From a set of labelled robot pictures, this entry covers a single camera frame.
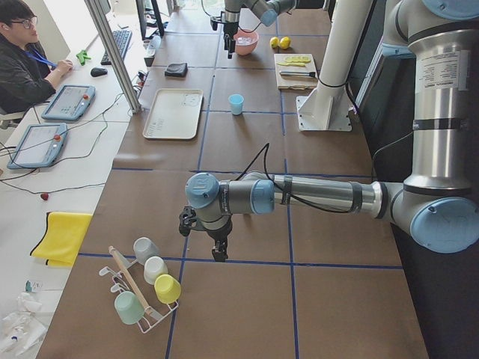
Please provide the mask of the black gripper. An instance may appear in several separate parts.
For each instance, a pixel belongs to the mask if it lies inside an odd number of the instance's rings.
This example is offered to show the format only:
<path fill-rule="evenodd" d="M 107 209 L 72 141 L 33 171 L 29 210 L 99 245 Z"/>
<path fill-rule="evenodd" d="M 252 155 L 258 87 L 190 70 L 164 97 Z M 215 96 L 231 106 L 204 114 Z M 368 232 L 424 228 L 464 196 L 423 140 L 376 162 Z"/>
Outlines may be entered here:
<path fill-rule="evenodd" d="M 228 51 L 228 59 L 232 59 L 236 49 L 236 41 L 232 37 L 238 32 L 238 22 L 225 22 L 223 24 L 225 51 Z"/>
<path fill-rule="evenodd" d="M 228 236 L 233 229 L 233 222 L 230 218 L 220 218 L 214 222 L 201 222 L 207 234 L 214 239 L 212 248 L 213 259 L 216 262 L 225 262 L 228 258 Z"/>

